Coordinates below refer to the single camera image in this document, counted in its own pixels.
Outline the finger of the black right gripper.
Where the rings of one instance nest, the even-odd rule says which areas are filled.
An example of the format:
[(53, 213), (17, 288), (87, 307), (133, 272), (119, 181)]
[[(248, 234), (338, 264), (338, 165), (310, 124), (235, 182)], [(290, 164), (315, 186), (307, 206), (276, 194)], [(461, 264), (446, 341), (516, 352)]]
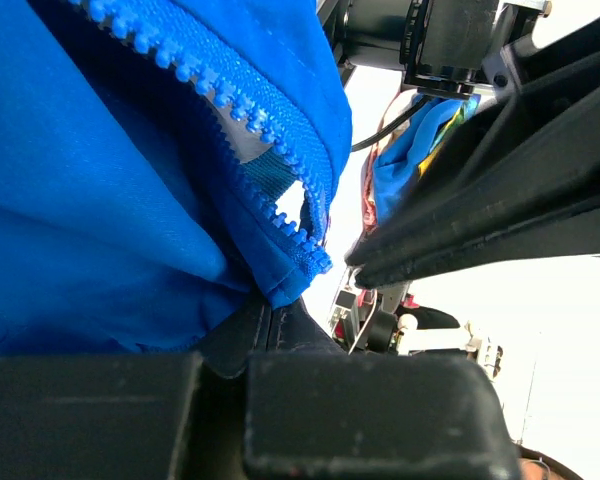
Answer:
[(372, 289), (503, 261), (578, 255), (600, 255), (600, 195), (431, 253), (385, 254), (359, 269), (356, 284)]
[(493, 87), (388, 220), (348, 256), (424, 254), (600, 195), (600, 17), (537, 47), (536, 9), (413, 9), (400, 63), (425, 93)]

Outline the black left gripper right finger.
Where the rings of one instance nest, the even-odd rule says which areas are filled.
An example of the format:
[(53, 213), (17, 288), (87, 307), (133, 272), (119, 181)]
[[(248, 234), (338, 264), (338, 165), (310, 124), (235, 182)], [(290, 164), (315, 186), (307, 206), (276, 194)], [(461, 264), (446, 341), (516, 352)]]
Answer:
[(451, 355), (344, 353), (301, 302), (257, 310), (242, 458), (251, 479), (517, 479), (500, 403)]

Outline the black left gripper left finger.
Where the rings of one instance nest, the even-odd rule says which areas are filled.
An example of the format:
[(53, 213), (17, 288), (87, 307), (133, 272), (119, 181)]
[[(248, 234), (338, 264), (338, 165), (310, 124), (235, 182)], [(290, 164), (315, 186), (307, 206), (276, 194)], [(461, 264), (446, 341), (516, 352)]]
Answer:
[(0, 357), (0, 479), (241, 479), (249, 299), (185, 353)]

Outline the blue white red jacket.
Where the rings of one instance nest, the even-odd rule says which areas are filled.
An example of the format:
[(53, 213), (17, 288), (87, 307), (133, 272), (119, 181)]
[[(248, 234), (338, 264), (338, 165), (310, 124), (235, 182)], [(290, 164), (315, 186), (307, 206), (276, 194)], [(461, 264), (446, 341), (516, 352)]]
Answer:
[(0, 1), (0, 355), (183, 351), (294, 303), (350, 143), (312, 1)]

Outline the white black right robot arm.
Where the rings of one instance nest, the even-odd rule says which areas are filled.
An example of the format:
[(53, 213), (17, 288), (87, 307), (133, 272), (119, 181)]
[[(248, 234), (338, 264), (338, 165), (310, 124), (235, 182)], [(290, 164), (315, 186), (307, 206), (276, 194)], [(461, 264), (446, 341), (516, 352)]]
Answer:
[(371, 289), (500, 261), (600, 255), (600, 17), (538, 47), (546, 1), (352, 1), (344, 63), (429, 97), (495, 100), (442, 140), (347, 262)]

